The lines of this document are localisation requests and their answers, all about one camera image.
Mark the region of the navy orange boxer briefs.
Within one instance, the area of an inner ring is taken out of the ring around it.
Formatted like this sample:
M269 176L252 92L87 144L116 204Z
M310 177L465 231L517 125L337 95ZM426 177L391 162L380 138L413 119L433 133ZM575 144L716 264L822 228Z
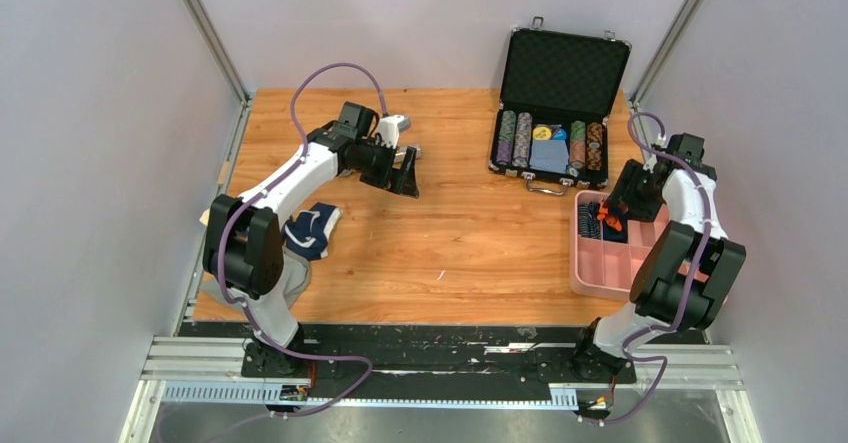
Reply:
M618 208L601 203L595 219L599 223L602 240L614 243L628 242L627 218Z

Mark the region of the navy striped underwear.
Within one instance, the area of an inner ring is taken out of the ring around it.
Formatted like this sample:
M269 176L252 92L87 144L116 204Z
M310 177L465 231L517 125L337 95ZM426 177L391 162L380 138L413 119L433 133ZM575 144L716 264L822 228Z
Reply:
M599 210L600 204L597 202L577 206L577 231L580 237L597 240L602 238L601 222L597 219Z

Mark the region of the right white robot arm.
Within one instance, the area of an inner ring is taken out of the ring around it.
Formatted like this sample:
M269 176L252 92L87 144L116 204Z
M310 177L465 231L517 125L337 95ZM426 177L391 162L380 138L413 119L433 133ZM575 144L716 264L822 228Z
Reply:
M628 349L661 334L707 329L746 259L745 247L719 222L717 175L703 161L703 138L675 134L651 152L649 165L626 163L604 206L639 222L653 222L665 209L668 221L633 278L628 303L597 319L590 342L572 351L572 369L584 380L598 379L611 357L623 360Z

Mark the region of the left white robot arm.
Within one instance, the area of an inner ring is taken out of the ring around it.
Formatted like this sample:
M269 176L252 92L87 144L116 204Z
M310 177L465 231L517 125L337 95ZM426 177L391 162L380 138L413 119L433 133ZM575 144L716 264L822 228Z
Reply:
M242 309L256 339L270 347L267 360L279 374L298 374L307 353L295 342L300 324L290 311L307 279L286 267L285 220L345 172L372 187L418 197L417 150L399 144L410 126L405 115L379 116L347 102L337 119L304 133L296 153L262 183L211 203L203 269L217 280L225 302Z

